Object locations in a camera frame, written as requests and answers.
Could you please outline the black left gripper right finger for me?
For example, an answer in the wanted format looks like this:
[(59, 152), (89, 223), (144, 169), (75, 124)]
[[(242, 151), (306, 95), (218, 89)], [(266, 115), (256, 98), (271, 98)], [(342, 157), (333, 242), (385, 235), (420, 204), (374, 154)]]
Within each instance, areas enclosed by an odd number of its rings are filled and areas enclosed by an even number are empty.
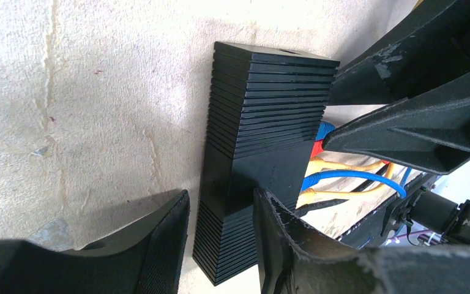
[(262, 293), (470, 293), (470, 246), (355, 249), (253, 193)]

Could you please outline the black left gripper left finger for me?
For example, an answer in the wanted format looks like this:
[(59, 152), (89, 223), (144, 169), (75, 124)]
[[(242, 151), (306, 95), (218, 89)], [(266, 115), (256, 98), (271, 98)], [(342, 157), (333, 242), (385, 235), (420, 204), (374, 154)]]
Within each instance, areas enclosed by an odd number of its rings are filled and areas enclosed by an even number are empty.
[(177, 293), (189, 214), (190, 197), (182, 190), (80, 250), (1, 239), (0, 293)]

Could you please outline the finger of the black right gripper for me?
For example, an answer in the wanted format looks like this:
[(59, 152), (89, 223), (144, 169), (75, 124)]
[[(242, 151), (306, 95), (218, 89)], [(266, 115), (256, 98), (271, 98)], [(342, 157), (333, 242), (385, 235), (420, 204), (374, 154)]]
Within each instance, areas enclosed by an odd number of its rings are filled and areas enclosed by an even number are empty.
[(470, 1), (422, 1), (343, 66), (329, 105), (390, 104), (470, 72)]
[(470, 72), (336, 128), (323, 149), (448, 175), (470, 161)]

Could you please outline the black network switch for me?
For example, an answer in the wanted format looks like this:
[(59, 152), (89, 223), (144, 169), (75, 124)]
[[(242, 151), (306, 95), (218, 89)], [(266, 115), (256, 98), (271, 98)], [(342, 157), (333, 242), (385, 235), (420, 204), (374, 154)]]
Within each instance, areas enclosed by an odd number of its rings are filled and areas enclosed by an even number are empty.
[(340, 63), (216, 42), (193, 259), (218, 285), (257, 262), (253, 191), (294, 208)]

